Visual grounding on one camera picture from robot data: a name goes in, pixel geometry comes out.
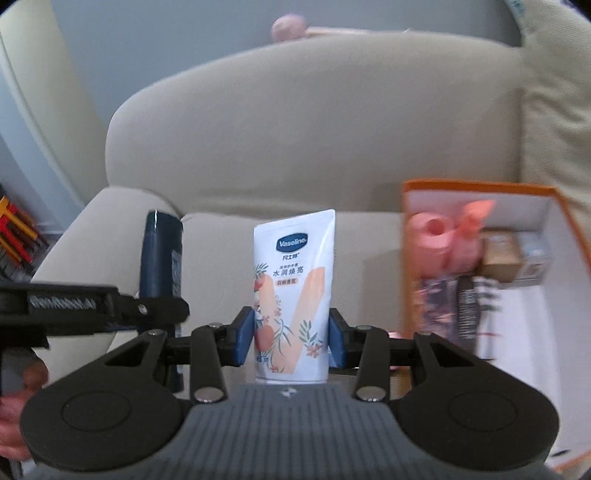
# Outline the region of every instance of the gray gripper base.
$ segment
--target gray gripper base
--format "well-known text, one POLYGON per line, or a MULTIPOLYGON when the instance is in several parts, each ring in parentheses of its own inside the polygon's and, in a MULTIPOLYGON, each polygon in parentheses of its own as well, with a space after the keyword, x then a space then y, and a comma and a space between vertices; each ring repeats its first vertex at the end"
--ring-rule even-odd
POLYGON ((177 436, 136 465, 101 473, 41 465, 26 480, 381 478, 559 477, 542 463, 500 473, 446 465, 414 446, 385 404, 354 400, 335 385, 245 385, 228 401, 193 407, 177 436))

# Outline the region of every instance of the orange pump nozzle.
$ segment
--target orange pump nozzle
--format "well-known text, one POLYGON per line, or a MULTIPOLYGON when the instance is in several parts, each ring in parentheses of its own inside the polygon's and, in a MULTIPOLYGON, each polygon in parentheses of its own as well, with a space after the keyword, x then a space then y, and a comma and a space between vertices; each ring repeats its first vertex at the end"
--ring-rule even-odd
POLYGON ((464 205, 464 215, 457 226, 465 236, 476 236, 484 228, 484 220, 495 207, 494 200, 477 200, 464 205))

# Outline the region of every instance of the white tube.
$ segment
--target white tube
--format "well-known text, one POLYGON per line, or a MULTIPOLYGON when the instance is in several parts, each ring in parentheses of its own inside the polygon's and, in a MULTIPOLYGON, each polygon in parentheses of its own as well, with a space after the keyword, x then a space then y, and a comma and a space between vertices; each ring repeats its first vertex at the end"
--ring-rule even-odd
POLYGON ((334 210, 255 228, 258 380, 306 383, 328 378, 334 247, 334 210))

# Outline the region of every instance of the pink ball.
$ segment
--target pink ball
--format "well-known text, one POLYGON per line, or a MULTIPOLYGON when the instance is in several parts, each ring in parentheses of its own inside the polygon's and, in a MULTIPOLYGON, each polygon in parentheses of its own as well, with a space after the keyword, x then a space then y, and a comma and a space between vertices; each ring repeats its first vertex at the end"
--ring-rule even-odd
POLYGON ((288 14, 279 17, 271 27, 271 38, 274 41, 288 41, 306 36, 306 19, 301 15, 288 14))

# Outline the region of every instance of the orange box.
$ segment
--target orange box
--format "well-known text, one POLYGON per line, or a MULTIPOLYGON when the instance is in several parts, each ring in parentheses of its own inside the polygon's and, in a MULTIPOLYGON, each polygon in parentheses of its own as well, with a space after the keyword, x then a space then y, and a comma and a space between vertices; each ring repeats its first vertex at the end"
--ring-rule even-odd
MULTIPOLYGON (((496 201, 487 228, 539 231, 550 245, 553 261, 541 284, 507 284, 500 291, 507 339, 496 366, 554 403, 561 426, 547 465, 560 471, 591 456, 591 251, 557 189, 454 180, 405 182, 404 336, 410 338, 420 329, 413 305, 418 278, 409 255, 408 219, 419 212, 457 218, 463 205, 483 199, 496 201)), ((407 375, 403 392, 409 388, 407 375)))

